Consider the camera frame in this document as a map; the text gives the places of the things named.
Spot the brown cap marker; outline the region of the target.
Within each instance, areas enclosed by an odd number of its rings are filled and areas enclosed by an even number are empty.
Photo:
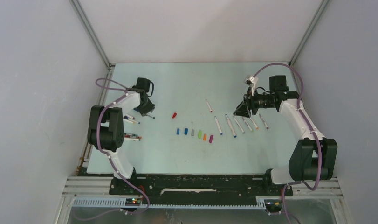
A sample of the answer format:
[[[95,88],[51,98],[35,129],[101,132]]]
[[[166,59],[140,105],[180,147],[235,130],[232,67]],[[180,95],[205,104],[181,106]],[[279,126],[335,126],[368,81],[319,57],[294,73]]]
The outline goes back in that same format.
[[[128,114],[126,114],[126,117],[127,117],[127,118],[130,118],[130,119],[135,119],[135,117],[133,117],[133,116],[131,116],[131,115],[128,115]]]

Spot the green cap marker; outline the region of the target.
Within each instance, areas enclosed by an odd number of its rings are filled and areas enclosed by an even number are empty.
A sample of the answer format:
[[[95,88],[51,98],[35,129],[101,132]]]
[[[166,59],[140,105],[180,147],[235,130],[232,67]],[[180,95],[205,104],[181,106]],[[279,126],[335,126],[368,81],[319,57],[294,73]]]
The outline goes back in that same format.
[[[246,126],[248,127],[249,131],[253,131],[252,127],[250,126],[250,124],[246,121],[246,119],[244,117],[241,117],[241,119],[244,121],[244,123],[246,124]]]

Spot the orange cap marker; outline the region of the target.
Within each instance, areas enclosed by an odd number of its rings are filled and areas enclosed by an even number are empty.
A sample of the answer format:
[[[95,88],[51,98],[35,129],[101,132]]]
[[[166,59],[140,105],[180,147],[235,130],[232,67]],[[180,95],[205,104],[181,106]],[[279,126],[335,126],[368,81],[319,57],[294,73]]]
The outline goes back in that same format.
[[[253,123],[254,127],[256,130],[259,129],[258,125],[255,123],[255,121],[252,119],[252,118],[249,118],[251,120],[251,122]]]

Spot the purple cap marker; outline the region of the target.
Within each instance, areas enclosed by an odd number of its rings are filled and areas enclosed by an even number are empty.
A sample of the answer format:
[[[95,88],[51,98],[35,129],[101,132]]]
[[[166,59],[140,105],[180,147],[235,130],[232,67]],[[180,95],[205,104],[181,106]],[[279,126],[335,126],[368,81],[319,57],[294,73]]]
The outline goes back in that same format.
[[[262,123],[264,124],[265,128],[268,130],[269,129],[269,126],[268,124],[266,123],[264,117],[259,113],[258,114],[259,118],[261,119]]]

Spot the light blue marker body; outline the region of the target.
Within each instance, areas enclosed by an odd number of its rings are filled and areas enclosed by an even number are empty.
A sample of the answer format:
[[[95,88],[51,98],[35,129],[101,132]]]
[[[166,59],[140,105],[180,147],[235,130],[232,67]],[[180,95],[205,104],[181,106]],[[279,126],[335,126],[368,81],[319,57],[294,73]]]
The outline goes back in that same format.
[[[218,121],[217,117],[215,116],[214,119],[215,119],[215,123],[216,123],[216,126],[218,128],[218,131],[219,131],[220,135],[223,135],[223,131],[221,129],[221,126],[219,124],[219,121]]]

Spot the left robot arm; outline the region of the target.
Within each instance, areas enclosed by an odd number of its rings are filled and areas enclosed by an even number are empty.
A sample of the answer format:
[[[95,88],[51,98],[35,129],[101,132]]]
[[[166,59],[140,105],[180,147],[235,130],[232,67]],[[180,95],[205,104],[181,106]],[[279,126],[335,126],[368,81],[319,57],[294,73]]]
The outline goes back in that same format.
[[[124,116],[132,110],[141,116],[148,116],[154,111],[155,105],[150,97],[154,92],[154,83],[139,77],[136,84],[126,87],[108,78],[99,78],[96,85],[106,89],[122,91],[122,95],[108,105],[94,105],[90,110],[87,140],[88,143],[103,153],[109,160],[114,176],[123,179],[120,188],[126,194],[134,194],[138,190],[138,181],[131,176],[134,166],[119,151],[125,139]]]

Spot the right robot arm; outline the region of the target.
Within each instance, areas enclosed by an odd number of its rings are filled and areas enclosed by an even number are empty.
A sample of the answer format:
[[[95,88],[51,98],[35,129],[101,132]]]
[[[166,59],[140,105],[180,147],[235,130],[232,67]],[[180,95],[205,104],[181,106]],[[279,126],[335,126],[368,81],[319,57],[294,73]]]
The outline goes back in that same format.
[[[285,76],[270,77],[269,90],[262,94],[258,92],[257,81],[254,76],[246,78],[248,91],[233,114],[250,118],[259,109],[275,108],[285,118],[297,140],[288,165],[269,171],[270,178],[262,182],[263,191],[274,195],[281,189],[281,184],[331,179],[337,142],[327,139],[316,128],[299,99],[299,93],[289,90]]]

